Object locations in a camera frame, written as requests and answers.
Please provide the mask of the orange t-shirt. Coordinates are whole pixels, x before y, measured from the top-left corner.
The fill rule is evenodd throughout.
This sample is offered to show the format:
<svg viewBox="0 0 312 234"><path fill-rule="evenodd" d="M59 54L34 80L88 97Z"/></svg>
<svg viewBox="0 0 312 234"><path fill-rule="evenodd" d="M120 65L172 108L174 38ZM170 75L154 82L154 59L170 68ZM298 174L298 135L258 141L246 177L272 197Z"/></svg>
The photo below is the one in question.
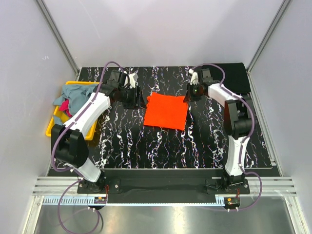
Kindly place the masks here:
<svg viewBox="0 0 312 234"><path fill-rule="evenodd" d="M153 92L147 100L145 126L185 130L188 103L184 102L183 96L175 97Z"/></svg>

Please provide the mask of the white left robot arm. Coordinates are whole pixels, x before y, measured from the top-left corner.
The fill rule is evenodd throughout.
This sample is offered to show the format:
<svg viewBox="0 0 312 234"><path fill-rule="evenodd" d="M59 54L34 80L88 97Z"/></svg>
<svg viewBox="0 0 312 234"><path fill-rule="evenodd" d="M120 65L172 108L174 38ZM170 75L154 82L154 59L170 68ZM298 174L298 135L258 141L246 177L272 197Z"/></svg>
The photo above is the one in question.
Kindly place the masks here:
<svg viewBox="0 0 312 234"><path fill-rule="evenodd" d="M101 85L90 95L78 112L62 125L51 130L51 162L55 171L73 169L94 193L105 188L105 174L89 158L86 135L98 117L114 102L124 109L146 108L139 86L125 88L120 85Z"/></svg>

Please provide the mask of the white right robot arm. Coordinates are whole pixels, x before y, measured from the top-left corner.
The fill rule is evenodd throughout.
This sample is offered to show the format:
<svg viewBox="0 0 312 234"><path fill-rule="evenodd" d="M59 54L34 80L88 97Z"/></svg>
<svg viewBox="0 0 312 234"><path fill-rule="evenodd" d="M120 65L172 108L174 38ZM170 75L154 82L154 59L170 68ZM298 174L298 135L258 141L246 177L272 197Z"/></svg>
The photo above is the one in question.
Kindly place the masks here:
<svg viewBox="0 0 312 234"><path fill-rule="evenodd" d="M187 84L184 102L195 102L202 96L214 99L224 108L223 126L229 147L220 187L226 193L233 193L245 179L245 154L255 126L251 99L243 98L219 83Z"/></svg>

